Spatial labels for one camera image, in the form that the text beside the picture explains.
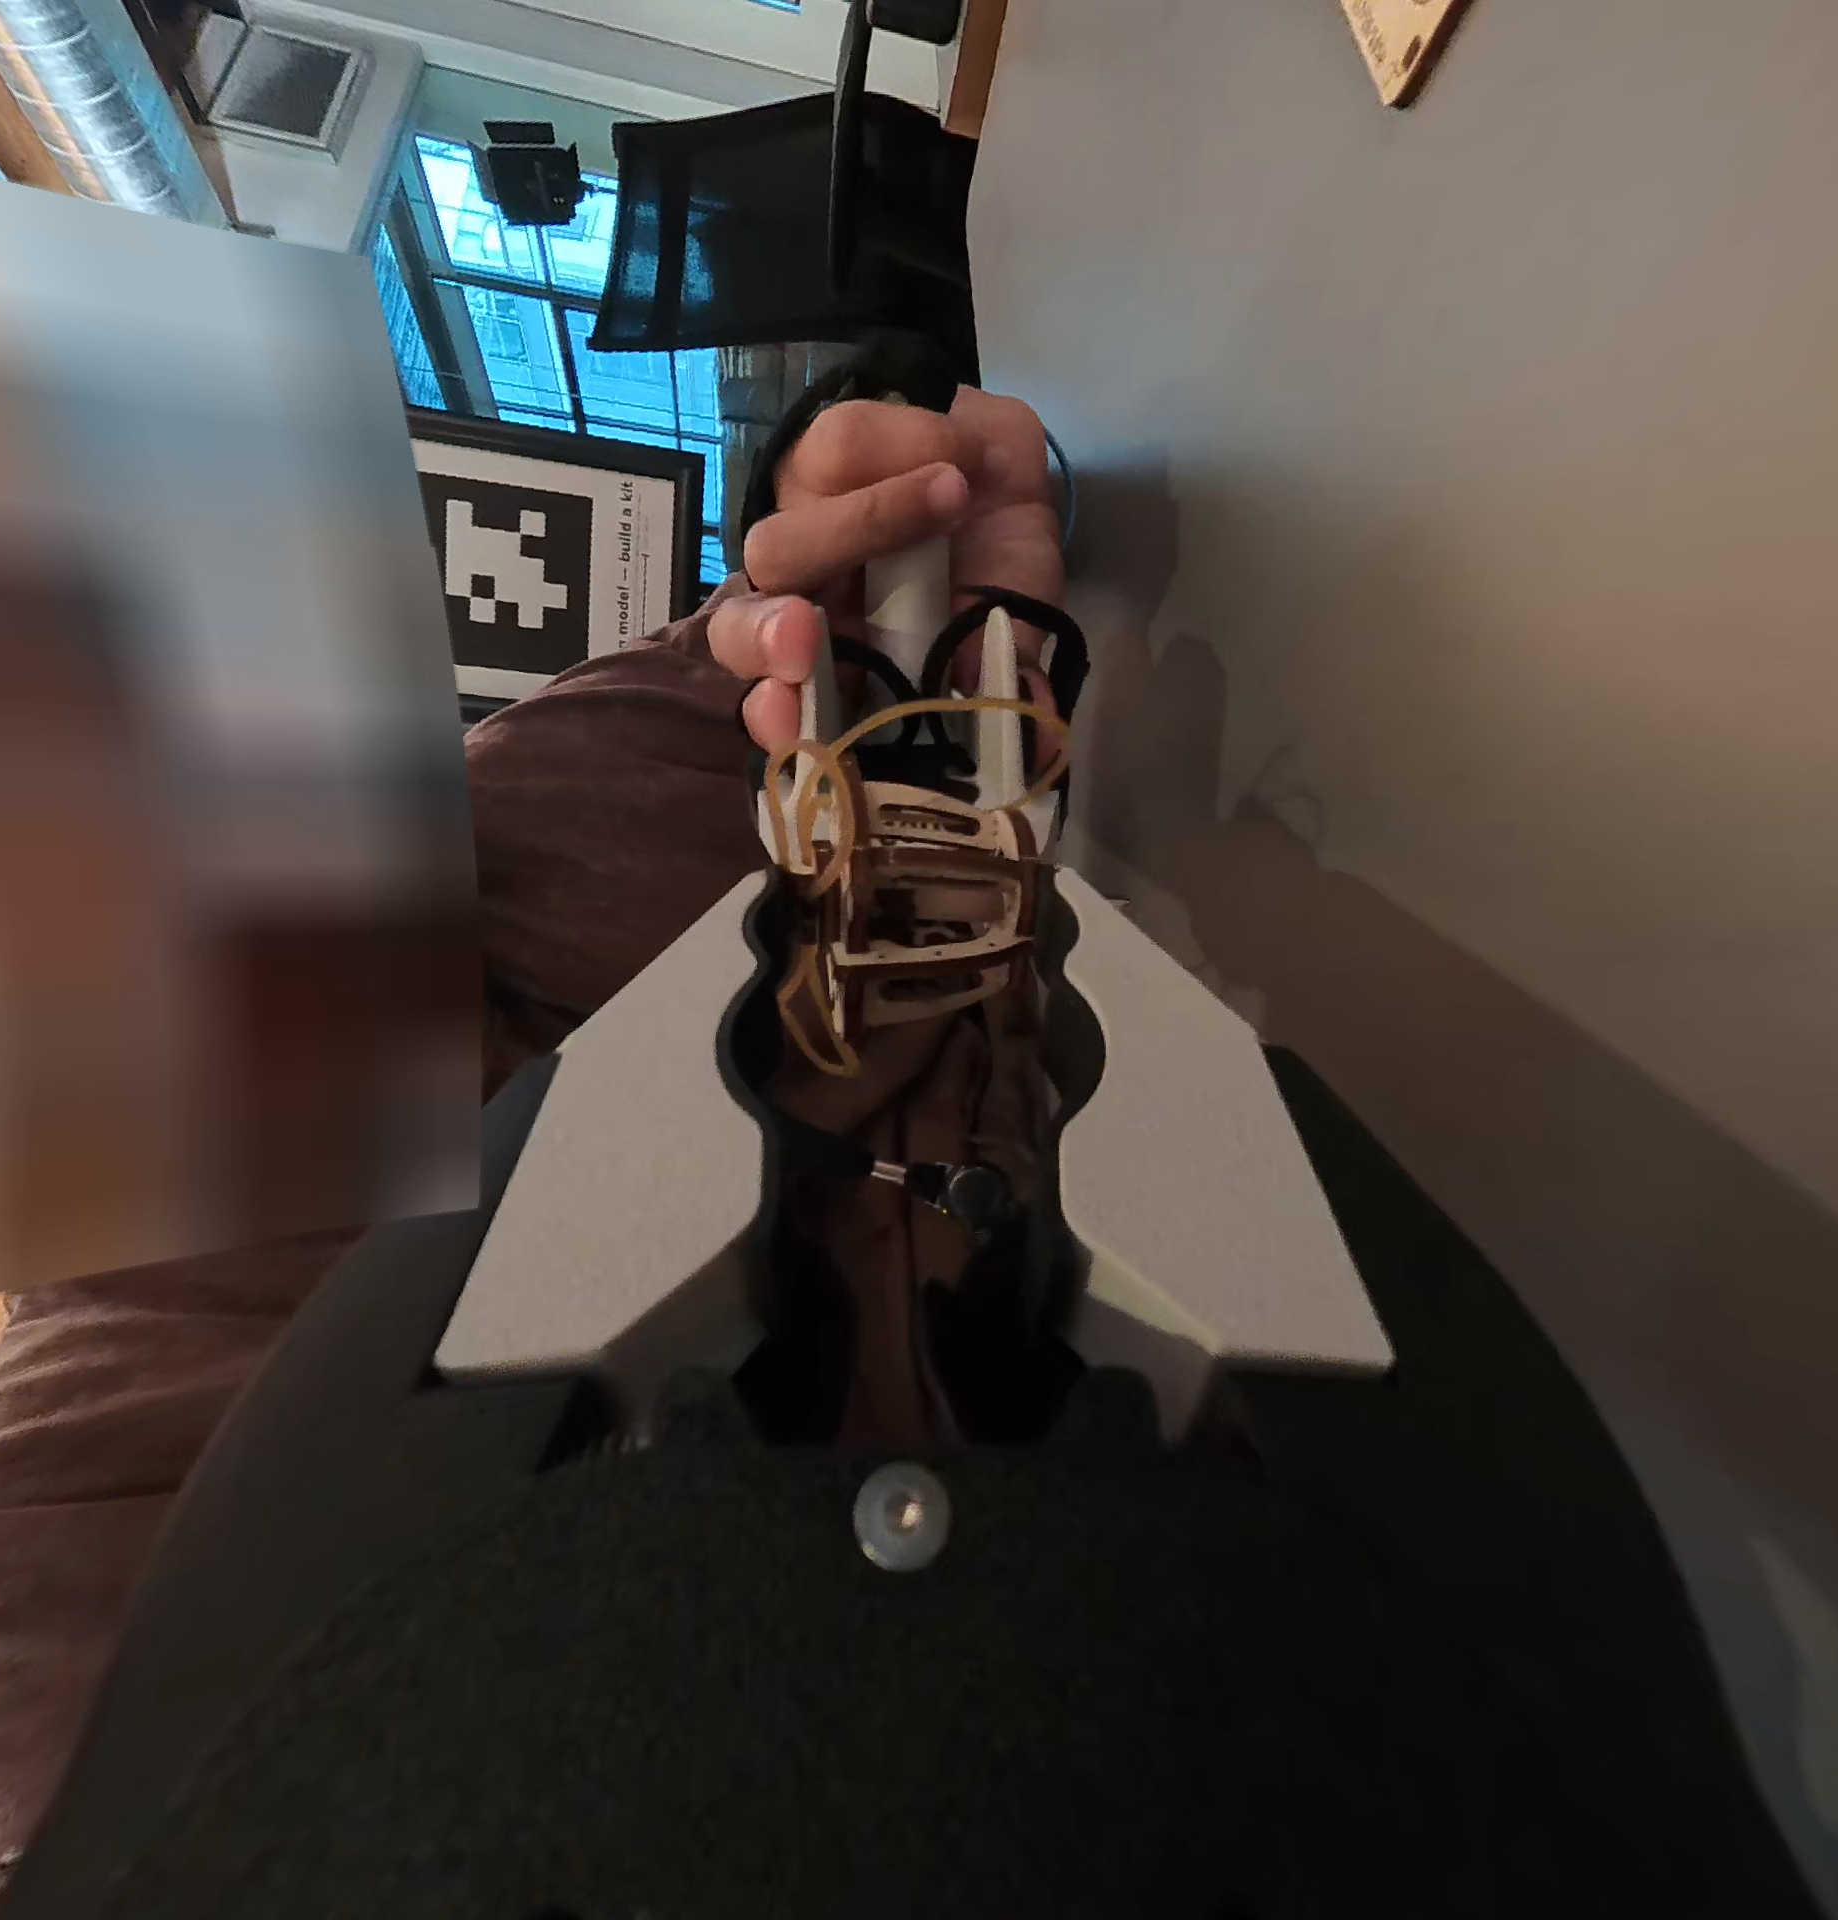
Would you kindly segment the white ceiling vent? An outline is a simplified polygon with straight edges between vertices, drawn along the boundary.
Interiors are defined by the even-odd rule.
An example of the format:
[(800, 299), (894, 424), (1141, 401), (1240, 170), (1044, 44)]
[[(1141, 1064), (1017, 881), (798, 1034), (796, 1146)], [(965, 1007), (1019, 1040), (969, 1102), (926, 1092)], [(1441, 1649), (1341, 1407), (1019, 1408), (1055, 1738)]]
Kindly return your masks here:
[(213, 131), (334, 162), (347, 151), (372, 70), (366, 48), (206, 12), (187, 54), (185, 81)]

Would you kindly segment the person's left hand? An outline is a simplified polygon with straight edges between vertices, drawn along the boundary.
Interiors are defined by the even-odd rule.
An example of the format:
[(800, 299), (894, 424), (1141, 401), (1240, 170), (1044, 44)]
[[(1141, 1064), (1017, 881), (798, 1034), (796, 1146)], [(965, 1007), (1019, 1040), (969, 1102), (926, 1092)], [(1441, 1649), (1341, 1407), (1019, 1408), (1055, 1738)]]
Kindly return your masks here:
[(744, 586), (708, 623), (712, 660), (746, 688), (741, 719), (758, 750), (798, 738), (822, 633), (871, 641), (873, 564), (947, 540), (956, 607), (976, 588), (1064, 598), (1049, 456), (1032, 407), (976, 388), (945, 415), (847, 398), (810, 420), (772, 472), (772, 514), (742, 539)]

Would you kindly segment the black framed poster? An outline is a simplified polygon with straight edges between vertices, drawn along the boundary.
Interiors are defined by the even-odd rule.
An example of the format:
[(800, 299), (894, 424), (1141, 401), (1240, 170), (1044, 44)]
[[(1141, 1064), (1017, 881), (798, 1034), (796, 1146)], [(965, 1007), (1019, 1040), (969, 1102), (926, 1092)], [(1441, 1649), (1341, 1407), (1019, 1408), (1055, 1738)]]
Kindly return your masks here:
[(416, 405), (407, 424), (466, 727), (698, 609), (701, 453)]

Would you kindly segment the silver ventilation duct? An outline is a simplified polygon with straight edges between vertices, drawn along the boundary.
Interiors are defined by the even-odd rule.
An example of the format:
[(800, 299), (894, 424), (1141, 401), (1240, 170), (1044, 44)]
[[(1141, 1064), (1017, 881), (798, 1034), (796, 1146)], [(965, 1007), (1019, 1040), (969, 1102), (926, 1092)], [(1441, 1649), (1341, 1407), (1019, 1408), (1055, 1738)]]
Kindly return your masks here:
[(125, 5), (0, 2), (0, 82), (75, 195), (197, 227), (231, 224)]

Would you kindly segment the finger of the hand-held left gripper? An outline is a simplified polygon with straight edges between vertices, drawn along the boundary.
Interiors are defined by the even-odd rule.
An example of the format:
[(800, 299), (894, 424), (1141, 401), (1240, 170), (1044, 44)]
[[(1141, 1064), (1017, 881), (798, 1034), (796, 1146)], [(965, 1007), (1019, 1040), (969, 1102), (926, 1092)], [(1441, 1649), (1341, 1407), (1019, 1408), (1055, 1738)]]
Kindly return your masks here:
[(777, 874), (845, 874), (863, 843), (859, 766), (840, 740), (843, 702), (826, 614), (817, 614), (809, 682), (798, 690), (798, 733), (768, 757), (758, 786), (758, 835)]
[[(1028, 727), (1058, 748), (1049, 766), (1038, 768), (1037, 747), (1028, 747)], [(1067, 725), (1058, 714), (1035, 719), (1032, 702), (1023, 695), (1023, 669), (1015, 618), (1003, 607), (985, 618), (981, 638), (981, 674), (976, 685), (976, 805), (997, 813), (1015, 829), (1030, 833), (1032, 856), (1055, 862), (1062, 830), (1061, 782), (1067, 776)]]

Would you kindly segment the black studio light panel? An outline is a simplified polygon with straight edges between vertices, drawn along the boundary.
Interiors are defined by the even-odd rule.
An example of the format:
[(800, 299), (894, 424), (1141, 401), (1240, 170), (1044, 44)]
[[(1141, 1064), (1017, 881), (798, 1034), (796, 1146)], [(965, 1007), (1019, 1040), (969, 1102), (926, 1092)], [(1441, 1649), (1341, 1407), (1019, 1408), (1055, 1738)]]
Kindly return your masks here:
[(474, 183), (505, 229), (570, 229), (590, 196), (578, 144), (552, 123), (490, 118), (473, 147)]

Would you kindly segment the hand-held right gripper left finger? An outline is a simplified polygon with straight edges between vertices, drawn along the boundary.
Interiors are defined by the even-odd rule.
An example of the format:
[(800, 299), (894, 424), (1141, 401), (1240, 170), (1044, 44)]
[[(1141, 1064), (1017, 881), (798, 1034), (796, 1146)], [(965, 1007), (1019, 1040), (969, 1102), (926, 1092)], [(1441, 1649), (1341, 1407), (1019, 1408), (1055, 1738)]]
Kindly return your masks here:
[(556, 1053), (433, 1366), (450, 1386), (597, 1385), (629, 1433), (666, 1389), (760, 1339), (753, 1237), (767, 1138), (723, 1069), (760, 985), (741, 881)]

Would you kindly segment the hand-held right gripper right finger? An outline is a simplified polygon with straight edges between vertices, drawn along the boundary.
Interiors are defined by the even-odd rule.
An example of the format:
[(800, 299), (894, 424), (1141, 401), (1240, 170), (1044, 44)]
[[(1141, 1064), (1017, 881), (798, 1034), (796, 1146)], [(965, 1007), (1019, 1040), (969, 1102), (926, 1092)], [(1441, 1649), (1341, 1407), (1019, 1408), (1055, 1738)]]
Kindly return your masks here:
[(1074, 870), (1050, 1047), (1077, 1096), (1056, 1199), (1081, 1259), (1062, 1333), (1147, 1380), (1163, 1439), (1221, 1377), (1380, 1380), (1396, 1355), (1248, 1021)]

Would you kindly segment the wooden model parts sheet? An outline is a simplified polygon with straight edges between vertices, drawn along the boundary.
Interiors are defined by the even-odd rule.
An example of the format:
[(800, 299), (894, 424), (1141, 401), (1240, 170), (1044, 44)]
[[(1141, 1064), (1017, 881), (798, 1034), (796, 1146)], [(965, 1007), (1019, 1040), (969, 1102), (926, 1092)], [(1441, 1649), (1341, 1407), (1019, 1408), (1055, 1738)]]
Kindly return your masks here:
[(1338, 2), (1352, 47), (1387, 110), (1413, 107), (1470, 2)]

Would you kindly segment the brown wooden board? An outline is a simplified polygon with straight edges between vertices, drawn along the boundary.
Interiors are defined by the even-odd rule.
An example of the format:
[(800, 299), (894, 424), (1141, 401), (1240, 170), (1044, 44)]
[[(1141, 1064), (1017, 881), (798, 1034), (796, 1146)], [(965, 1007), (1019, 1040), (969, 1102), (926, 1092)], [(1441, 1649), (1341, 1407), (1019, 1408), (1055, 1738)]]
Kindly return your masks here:
[(947, 133), (981, 140), (998, 72), (1009, 2), (965, 2), (954, 40), (938, 52), (938, 118)]

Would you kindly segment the window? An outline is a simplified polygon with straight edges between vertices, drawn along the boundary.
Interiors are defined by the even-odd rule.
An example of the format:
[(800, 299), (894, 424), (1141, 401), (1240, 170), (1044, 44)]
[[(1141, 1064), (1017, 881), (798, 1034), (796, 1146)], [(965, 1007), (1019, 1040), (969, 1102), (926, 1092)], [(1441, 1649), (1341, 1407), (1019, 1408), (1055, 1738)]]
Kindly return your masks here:
[(584, 178), (566, 227), (505, 218), (468, 144), (413, 134), (371, 248), (405, 401), (431, 412), (708, 456), (725, 445), (711, 348), (602, 351), (619, 186)]

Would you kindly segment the black mesh chair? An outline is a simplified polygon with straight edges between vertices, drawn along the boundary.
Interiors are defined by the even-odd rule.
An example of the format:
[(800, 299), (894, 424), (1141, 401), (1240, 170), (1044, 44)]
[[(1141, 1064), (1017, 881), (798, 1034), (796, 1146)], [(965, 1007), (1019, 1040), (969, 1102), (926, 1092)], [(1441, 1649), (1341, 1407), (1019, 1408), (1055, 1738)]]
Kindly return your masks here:
[(966, 236), (979, 143), (875, 92), (876, 38), (949, 44), (962, 5), (854, 2), (828, 92), (615, 129), (616, 229), (589, 348), (923, 341), (981, 385)]

